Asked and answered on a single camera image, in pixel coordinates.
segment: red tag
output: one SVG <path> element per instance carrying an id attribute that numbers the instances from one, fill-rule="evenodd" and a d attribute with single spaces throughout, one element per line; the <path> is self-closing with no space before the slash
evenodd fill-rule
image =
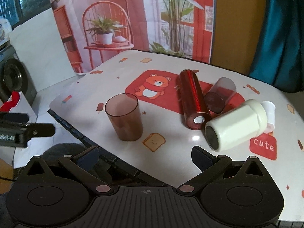
<path id="1" fill-rule="evenodd" d="M 250 151 L 265 158 L 277 159 L 277 140 L 269 134 L 261 134 L 250 140 Z"/>

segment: cartoon bear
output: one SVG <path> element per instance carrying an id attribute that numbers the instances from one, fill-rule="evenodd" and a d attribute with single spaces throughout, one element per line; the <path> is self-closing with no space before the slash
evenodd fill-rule
<path id="1" fill-rule="evenodd" d="M 156 99 L 159 96 L 164 95 L 164 90 L 169 85 L 170 80 L 170 77 L 151 74 L 143 85 L 139 87 L 139 92 L 135 92 L 135 95 L 140 97 L 145 96 L 149 99 Z"/>

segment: window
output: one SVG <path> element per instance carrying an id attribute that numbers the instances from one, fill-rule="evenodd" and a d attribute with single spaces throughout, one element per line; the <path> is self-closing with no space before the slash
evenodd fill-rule
<path id="1" fill-rule="evenodd" d="M 50 7 L 50 0 L 0 0 L 0 17 L 15 28 Z"/>

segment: white tablecloth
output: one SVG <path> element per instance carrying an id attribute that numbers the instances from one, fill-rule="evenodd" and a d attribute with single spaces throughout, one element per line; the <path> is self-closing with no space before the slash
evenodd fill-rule
<path id="1" fill-rule="evenodd" d="M 193 146 L 199 145 L 213 155 L 218 155 L 210 149 L 201 131 L 187 129 L 182 124 L 179 113 L 140 100 L 139 107 L 144 113 L 143 135 L 136 142 L 123 142 L 115 134 L 104 110 L 97 112 L 96 108 L 99 103 L 105 105 L 112 96 L 124 93 L 146 71 L 167 71 L 178 75 L 184 69 L 198 70 L 198 79 L 210 84 L 221 77 L 228 77 L 236 84 L 237 92 L 245 100 L 268 100 L 276 105 L 276 127 L 273 133 L 274 141 L 277 142 L 275 160 L 254 154 L 250 151 L 249 141 L 220 154 L 228 155 L 235 161 L 244 161 L 250 155 L 257 155 L 284 196 L 285 206 L 280 219 L 304 221 L 304 152 L 298 142 L 304 144 L 304 124 L 294 103 L 297 99 L 303 100 L 303 93 L 284 94 L 268 84 L 208 64 L 129 50 L 73 83 L 52 101 L 50 108 L 112 154 L 160 181 L 178 187 L 201 173 L 191 161 Z M 155 152 L 143 144 L 143 140 L 152 133 L 158 133 L 166 140 Z"/>

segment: teal curtain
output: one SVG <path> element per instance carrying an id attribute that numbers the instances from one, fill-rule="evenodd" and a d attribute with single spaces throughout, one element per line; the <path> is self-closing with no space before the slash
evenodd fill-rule
<path id="1" fill-rule="evenodd" d="M 304 90 L 304 0 L 267 0 L 249 76 L 289 93 Z"/>

